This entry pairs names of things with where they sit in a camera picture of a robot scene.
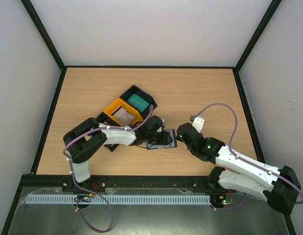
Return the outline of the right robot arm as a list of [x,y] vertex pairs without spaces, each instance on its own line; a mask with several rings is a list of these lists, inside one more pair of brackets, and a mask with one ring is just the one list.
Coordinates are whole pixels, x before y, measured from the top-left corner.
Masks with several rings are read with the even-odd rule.
[[216,165],[208,176],[212,191],[234,189],[267,202],[282,214],[292,213],[301,185],[291,167],[278,168],[249,158],[216,138],[203,137],[190,123],[178,127],[177,140],[193,156]]

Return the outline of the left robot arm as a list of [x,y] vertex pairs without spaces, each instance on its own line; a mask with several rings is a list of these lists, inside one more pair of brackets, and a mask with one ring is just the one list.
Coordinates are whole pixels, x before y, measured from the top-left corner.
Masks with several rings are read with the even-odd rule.
[[66,133],[63,141],[63,153],[67,156],[76,183],[83,183],[90,178],[89,159],[103,145],[147,143],[152,147],[167,147],[175,142],[158,116],[150,116],[138,125],[123,127],[105,125],[93,117],[88,118]]

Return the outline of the dark blue card holder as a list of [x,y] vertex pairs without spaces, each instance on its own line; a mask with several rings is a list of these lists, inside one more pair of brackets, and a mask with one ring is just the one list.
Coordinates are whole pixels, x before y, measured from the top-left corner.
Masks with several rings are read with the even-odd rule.
[[177,140],[174,129],[164,130],[153,142],[146,143],[146,148],[148,150],[174,147],[177,147]]

